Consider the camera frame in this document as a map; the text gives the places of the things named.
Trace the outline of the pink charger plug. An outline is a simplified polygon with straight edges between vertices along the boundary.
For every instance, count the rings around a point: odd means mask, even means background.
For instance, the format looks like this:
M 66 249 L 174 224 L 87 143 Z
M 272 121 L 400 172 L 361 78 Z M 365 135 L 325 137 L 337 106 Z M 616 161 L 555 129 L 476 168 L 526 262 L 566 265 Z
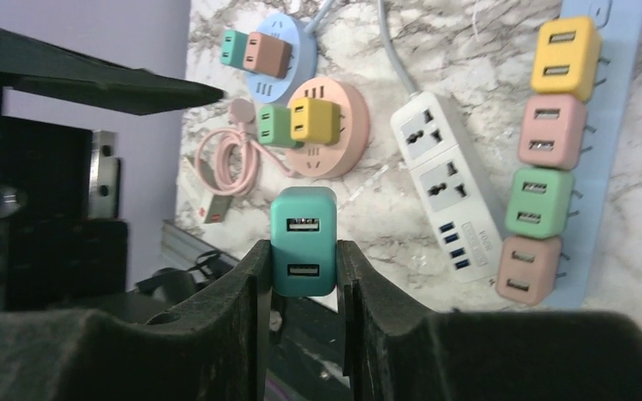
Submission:
M 587 106 L 571 94 L 537 94 L 525 105 L 518 159 L 529 165 L 573 170 L 580 157 Z
M 496 292 L 508 300 L 538 305 L 554 289 L 563 242 L 560 236 L 510 236 L 502 246 Z
M 244 69 L 276 79 L 287 75 L 292 45 L 260 32 L 248 34 Z

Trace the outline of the yellow charger plug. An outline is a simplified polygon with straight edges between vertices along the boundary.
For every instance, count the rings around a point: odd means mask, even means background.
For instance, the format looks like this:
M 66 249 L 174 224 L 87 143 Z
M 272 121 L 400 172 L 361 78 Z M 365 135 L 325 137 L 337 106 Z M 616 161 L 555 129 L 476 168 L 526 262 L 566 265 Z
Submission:
M 305 144 L 334 145 L 339 141 L 340 106 L 325 99 L 292 99 L 291 137 Z
M 602 38 L 591 17 L 545 22 L 538 31 L 531 87 L 538 94 L 592 96 Z

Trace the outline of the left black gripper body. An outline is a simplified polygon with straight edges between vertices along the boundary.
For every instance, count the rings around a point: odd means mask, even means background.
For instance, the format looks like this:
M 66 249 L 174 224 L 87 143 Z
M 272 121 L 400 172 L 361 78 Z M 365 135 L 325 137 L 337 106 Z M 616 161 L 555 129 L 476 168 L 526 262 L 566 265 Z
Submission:
M 7 116 L 6 90 L 134 115 L 214 104 L 205 84 L 0 29 L 0 310 L 125 290 L 116 135 Z

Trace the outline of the yellow charger plug back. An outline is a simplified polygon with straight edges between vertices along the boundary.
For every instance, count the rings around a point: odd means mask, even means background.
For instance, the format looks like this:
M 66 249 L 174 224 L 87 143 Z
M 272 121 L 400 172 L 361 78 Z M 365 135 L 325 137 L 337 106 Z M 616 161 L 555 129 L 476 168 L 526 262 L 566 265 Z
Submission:
M 340 106 L 325 99 L 292 99 L 291 137 L 305 144 L 334 145 L 339 141 Z

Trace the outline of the yellow charger plug front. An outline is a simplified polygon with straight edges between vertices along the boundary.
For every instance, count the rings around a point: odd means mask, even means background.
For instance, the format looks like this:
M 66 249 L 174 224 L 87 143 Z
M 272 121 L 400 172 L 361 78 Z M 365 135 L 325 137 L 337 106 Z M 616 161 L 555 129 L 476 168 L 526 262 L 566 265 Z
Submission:
M 591 17 L 545 22 L 538 31 L 531 87 L 538 94 L 592 96 L 602 38 Z

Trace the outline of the green charger plug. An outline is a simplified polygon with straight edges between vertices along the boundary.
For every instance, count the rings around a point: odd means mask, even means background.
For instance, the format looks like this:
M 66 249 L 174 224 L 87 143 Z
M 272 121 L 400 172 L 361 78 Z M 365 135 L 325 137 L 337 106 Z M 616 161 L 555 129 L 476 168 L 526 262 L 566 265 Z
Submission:
M 512 233 L 537 239 L 562 234 L 574 182 L 569 171 L 538 167 L 518 169 L 512 179 L 506 228 Z
M 302 145 L 291 137 L 291 110 L 275 104 L 263 105 L 257 114 L 257 140 L 262 145 L 295 149 Z

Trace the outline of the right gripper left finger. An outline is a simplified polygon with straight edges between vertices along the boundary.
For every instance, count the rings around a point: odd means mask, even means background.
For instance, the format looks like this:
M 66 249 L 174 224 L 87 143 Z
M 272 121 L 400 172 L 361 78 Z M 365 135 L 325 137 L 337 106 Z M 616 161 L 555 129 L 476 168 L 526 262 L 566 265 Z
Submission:
M 94 309 L 0 313 L 0 400 L 260 400 L 271 246 L 146 324 Z

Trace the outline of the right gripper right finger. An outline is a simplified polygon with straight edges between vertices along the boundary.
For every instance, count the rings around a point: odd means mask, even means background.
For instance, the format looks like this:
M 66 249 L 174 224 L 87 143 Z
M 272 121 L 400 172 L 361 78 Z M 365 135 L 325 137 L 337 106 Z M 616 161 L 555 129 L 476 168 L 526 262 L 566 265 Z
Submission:
M 642 400 L 642 330 L 614 312 L 435 312 L 337 244 L 356 400 Z

